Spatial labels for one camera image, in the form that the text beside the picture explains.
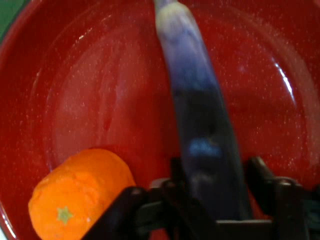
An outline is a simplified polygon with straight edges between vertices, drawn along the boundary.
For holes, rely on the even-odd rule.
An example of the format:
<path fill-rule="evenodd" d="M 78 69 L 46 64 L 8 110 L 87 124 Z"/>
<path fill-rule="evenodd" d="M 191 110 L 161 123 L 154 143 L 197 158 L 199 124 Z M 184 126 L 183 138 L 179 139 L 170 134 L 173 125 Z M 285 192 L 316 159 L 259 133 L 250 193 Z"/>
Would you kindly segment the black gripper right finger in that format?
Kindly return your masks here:
<path fill-rule="evenodd" d="M 310 238 L 303 206 L 303 189 L 294 179 L 274 175 L 261 157 L 248 160 L 246 179 L 263 213 L 273 217 L 276 240 Z"/>

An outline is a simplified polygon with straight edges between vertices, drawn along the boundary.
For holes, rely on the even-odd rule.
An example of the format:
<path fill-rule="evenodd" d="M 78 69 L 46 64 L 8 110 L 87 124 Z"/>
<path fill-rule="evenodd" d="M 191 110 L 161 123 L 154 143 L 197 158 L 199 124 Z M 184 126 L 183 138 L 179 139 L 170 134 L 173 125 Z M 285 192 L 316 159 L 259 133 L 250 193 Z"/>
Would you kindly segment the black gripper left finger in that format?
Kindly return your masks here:
<path fill-rule="evenodd" d="M 212 240 L 216 226 L 186 189 L 182 160 L 170 161 L 171 177 L 145 190 L 128 187 L 83 236 L 84 240 L 148 240 L 166 230 L 171 240 Z"/>

